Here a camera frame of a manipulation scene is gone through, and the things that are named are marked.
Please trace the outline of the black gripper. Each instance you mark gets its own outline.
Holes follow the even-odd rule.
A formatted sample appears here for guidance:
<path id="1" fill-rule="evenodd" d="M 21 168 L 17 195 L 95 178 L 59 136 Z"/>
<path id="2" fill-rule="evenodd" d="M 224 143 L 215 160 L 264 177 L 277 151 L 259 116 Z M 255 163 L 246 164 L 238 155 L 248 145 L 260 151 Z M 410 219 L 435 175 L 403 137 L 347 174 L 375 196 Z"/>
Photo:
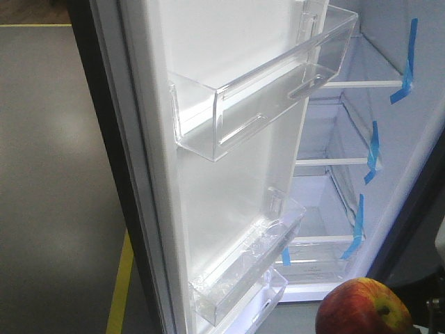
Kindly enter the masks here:
<path id="1" fill-rule="evenodd" d="M 443 296 L 417 301 L 410 312 L 414 324 L 426 328 L 427 333 L 444 333 Z"/>

